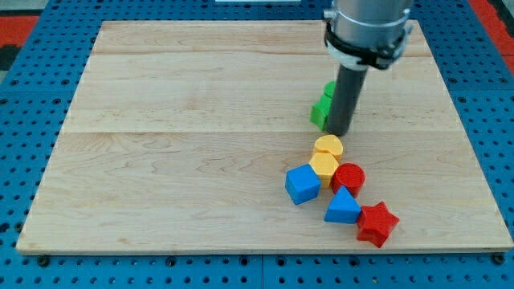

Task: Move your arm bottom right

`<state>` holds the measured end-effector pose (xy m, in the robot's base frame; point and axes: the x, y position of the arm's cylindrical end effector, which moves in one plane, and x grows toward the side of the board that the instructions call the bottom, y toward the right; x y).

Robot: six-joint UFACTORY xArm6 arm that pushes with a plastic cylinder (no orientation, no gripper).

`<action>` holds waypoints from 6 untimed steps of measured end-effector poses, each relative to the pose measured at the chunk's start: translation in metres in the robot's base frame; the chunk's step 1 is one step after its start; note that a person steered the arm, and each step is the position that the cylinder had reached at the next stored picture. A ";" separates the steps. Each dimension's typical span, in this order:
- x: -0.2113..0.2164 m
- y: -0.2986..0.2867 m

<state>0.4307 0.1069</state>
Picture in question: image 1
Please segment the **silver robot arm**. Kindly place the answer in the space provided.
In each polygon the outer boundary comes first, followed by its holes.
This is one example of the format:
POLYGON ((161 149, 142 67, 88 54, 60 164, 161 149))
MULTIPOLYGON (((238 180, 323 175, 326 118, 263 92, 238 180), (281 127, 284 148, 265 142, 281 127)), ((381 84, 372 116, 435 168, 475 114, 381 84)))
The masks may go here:
POLYGON ((406 49, 412 5, 412 0, 333 0, 323 11, 328 53, 349 70, 387 69, 406 49))

